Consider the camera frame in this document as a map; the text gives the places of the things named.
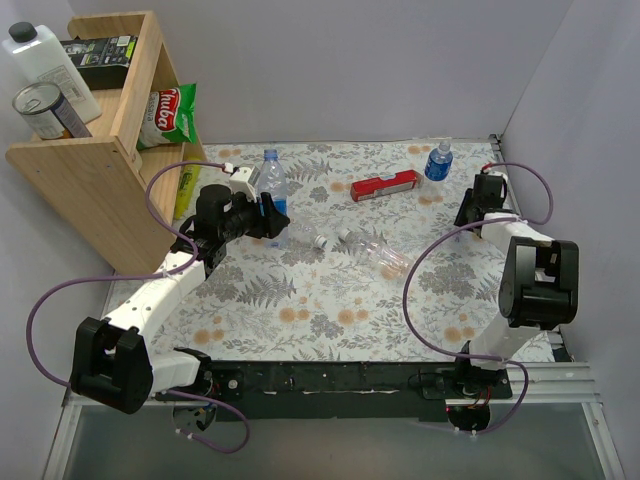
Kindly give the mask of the blue label crushed bottle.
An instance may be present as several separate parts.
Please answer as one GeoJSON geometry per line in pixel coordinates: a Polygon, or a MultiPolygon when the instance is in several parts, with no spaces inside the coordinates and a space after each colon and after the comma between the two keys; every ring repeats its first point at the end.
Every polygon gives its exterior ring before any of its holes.
{"type": "Polygon", "coordinates": [[[279,161],[276,149],[264,150],[264,161],[256,186],[257,193],[267,192],[271,195],[276,210],[287,215],[288,185],[285,171],[279,161]]]}

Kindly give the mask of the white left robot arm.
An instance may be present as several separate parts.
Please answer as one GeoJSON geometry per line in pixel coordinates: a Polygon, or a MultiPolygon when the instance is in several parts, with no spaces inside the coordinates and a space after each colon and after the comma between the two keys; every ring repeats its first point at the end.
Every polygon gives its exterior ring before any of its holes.
{"type": "Polygon", "coordinates": [[[132,414],[151,395],[179,388],[193,400],[213,386],[210,358],[189,348],[152,355],[148,348],[181,301],[214,272],[229,242],[243,236],[273,239],[289,225],[283,206],[263,192],[213,184],[201,189],[196,212],[180,227],[158,278],[148,280],[105,318],[85,319],[76,331],[73,392],[132,414]]]}

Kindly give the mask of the clear bottle white cap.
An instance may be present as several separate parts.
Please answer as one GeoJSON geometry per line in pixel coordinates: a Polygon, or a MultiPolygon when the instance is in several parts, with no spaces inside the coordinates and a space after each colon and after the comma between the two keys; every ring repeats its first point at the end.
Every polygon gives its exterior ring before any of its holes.
{"type": "Polygon", "coordinates": [[[404,278],[411,267],[407,256],[375,236],[344,228],[338,238],[352,256],[375,267],[384,278],[404,278]]]}

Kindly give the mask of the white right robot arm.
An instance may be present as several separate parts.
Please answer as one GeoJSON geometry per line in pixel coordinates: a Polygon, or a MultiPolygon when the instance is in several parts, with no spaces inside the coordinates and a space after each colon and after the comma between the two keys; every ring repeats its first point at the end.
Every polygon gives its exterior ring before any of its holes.
{"type": "Polygon", "coordinates": [[[505,255],[498,313],[455,361],[453,387],[469,398],[505,383],[513,355],[539,333],[571,323],[578,309],[578,246],[536,231],[505,207],[507,193],[507,175],[483,167],[454,221],[505,255]]]}

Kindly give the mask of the Pocari Sweat blue label bottle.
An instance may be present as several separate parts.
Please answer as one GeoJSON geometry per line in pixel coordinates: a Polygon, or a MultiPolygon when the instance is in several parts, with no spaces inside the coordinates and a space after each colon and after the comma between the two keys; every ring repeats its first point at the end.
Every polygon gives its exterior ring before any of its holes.
{"type": "Polygon", "coordinates": [[[451,143],[449,140],[443,140],[430,152],[425,167],[425,176],[433,182],[444,181],[449,174],[452,162],[451,143]]]}

